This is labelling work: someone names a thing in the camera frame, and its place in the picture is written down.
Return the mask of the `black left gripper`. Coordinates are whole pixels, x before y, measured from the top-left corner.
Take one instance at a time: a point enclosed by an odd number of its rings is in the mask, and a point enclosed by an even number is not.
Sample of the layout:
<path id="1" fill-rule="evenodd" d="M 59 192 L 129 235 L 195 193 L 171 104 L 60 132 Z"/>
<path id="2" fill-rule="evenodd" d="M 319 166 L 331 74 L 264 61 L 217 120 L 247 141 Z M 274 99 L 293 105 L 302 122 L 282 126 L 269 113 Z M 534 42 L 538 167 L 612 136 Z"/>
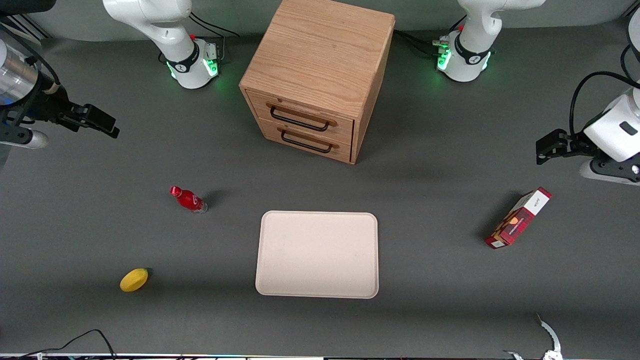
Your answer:
<path id="1" fill-rule="evenodd" d="M 535 164 L 542 166 L 553 158 L 595 156 L 595 144 L 585 133 L 567 133 L 563 129 L 554 129 L 537 140 Z"/>

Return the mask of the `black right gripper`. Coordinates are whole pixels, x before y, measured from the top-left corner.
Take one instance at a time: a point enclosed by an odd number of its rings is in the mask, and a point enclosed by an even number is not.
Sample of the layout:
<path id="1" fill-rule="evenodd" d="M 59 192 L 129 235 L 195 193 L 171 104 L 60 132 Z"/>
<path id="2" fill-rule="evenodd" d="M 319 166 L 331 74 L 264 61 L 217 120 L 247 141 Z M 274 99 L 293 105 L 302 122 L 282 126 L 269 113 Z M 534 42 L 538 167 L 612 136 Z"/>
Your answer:
<path id="1" fill-rule="evenodd" d="M 80 128 L 96 130 L 112 139 L 117 139 L 121 131 L 115 126 L 114 117 L 92 104 L 80 105 L 70 101 L 62 89 L 47 96 L 46 121 L 71 132 L 78 132 Z"/>

